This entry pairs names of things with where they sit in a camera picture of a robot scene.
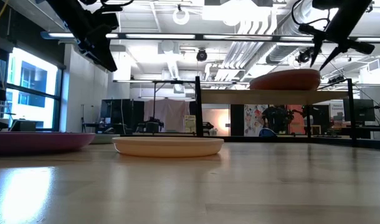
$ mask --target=monitor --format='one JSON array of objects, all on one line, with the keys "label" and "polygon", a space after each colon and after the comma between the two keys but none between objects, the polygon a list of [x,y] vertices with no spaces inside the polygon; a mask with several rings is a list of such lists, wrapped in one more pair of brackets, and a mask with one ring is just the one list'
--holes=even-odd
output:
[{"label": "monitor", "polygon": [[[373,100],[353,100],[354,104],[354,116],[355,120],[359,122],[363,121],[376,121],[376,115],[374,113],[374,101]],[[351,121],[351,111],[349,109],[349,99],[344,99],[344,112],[345,121]]]}]

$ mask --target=pink plate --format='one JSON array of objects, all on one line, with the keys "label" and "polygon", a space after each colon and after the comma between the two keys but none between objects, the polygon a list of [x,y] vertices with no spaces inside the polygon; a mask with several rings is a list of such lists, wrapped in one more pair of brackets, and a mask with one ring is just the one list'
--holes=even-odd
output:
[{"label": "pink plate", "polygon": [[0,153],[72,151],[93,141],[87,133],[0,132]]}]

